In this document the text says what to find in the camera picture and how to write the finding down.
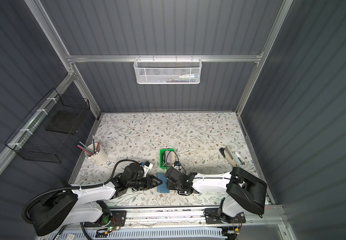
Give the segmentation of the blue leather card holder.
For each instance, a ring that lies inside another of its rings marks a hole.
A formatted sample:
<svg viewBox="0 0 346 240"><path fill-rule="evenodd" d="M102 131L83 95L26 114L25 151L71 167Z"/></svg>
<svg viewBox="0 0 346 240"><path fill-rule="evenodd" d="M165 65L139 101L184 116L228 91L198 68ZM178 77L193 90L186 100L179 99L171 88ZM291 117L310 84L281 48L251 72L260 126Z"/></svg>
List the blue leather card holder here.
<svg viewBox="0 0 346 240"><path fill-rule="evenodd" d="M169 193L169 189L167 187L167 178L164 176L163 173L158 173L157 178L161 180L161 185L157 187L157 191L162 194L167 194Z"/></svg>

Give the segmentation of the stack of cards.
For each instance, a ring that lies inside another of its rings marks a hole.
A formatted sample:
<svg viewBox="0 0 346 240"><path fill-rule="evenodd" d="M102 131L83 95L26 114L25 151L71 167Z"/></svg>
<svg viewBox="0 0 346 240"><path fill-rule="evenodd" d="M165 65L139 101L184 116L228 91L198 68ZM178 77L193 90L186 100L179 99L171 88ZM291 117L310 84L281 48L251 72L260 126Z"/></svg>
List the stack of cards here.
<svg viewBox="0 0 346 240"><path fill-rule="evenodd" d="M165 151L165 161L164 166L170 167L176 160L175 160L175 152L174 151Z"/></svg>

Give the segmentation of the green plastic card tray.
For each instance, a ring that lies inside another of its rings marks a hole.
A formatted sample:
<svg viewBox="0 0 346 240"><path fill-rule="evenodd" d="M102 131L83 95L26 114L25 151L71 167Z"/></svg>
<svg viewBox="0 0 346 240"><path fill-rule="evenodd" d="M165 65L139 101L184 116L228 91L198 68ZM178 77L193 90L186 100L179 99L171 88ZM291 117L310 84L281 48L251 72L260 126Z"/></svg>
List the green plastic card tray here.
<svg viewBox="0 0 346 240"><path fill-rule="evenodd" d="M175 149L161 149L160 150L160 163L159 166L161 169L167 169L173 165L176 161Z"/></svg>

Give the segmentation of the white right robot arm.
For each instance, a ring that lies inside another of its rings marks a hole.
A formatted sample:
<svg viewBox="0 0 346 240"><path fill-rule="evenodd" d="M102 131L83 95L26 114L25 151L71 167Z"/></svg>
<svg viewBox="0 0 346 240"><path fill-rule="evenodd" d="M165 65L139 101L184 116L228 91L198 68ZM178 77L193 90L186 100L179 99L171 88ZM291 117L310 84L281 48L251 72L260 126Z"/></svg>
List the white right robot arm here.
<svg viewBox="0 0 346 240"><path fill-rule="evenodd" d="M164 176L180 195L189 196L205 192L227 194L228 196L221 200L218 213L223 220L233 219L244 211L258 216L265 212L267 183L240 167L234 167L231 172L218 175L185 175L175 168L170 168Z"/></svg>

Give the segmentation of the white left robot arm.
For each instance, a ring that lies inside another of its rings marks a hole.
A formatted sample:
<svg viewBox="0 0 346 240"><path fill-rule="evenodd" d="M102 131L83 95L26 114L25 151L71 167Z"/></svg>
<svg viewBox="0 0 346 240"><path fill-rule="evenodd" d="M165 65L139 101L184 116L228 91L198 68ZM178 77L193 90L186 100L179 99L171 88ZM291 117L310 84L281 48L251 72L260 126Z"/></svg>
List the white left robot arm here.
<svg viewBox="0 0 346 240"><path fill-rule="evenodd" d="M45 236L59 227L80 223L95 223L101 227L114 226L113 215L106 200L124 195L128 189L150 190L162 184L148 173L149 162L128 160L122 173L111 173L108 180L95 185L69 185L48 190L32 198L22 210L22 218L34 226L36 234Z"/></svg>

